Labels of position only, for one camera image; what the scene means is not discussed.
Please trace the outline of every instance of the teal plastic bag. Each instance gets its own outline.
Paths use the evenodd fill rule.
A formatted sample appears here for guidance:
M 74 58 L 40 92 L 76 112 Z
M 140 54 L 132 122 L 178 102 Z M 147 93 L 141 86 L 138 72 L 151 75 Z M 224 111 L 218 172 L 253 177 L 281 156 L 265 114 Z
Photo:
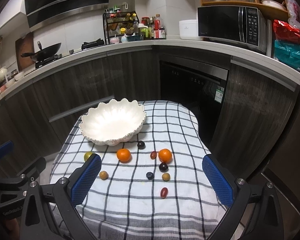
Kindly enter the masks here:
M 282 63 L 300 71 L 300 45 L 287 41 L 274 41 L 274 56 Z

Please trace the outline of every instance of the wok handle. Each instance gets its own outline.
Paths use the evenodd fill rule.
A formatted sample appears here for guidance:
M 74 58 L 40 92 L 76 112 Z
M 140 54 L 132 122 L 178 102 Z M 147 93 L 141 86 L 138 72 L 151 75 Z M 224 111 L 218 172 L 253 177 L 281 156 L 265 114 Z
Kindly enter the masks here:
M 34 52 L 26 52 L 26 53 L 22 53 L 20 56 L 21 57 L 30 57 L 30 56 L 34 56 L 35 53 Z
M 40 41 L 38 41 L 38 47 L 39 47 L 40 50 L 42 50 L 42 46 L 41 46 Z

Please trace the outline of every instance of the microwave control panel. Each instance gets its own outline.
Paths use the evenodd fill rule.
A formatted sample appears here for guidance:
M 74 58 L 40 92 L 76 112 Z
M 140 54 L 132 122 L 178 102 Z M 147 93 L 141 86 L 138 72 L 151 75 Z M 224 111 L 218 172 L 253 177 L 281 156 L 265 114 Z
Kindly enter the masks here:
M 247 12 L 247 43 L 258 46 L 259 45 L 258 9 L 247 7 L 246 12 Z

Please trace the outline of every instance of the red plastic bag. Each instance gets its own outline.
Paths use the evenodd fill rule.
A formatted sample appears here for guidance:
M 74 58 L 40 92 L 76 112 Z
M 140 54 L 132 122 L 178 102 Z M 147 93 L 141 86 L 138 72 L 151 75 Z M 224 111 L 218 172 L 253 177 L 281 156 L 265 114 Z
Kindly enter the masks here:
M 273 30 L 277 40 L 300 44 L 300 30 L 289 23 L 274 20 Z

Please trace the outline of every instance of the checkered tablecloth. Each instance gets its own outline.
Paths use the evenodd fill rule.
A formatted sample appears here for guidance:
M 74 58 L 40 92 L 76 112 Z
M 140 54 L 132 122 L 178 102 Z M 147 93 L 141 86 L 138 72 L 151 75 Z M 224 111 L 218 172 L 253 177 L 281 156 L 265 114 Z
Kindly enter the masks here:
M 86 140 L 79 118 L 55 159 L 50 183 L 69 177 L 83 165 L 85 152 L 93 151 L 100 155 L 101 170 L 108 172 L 109 179 L 98 177 L 83 204 L 76 208 L 98 239 L 206 239 L 225 211 L 202 171 L 202 158 L 209 150 L 198 137 L 197 119 L 173 102 L 140 104 L 147 114 L 141 132 L 114 147 Z M 146 143 L 144 150 L 138 150 L 139 140 Z M 118 161 L 120 148 L 130 150 L 129 163 Z M 158 157 L 150 158 L 152 151 L 163 148 L 173 153 L 168 182 L 161 178 Z M 154 180 L 146 178 L 149 171 L 154 173 Z M 169 191 L 165 199 L 160 198 L 163 187 Z M 67 232 L 55 207 L 54 214 L 61 231 Z

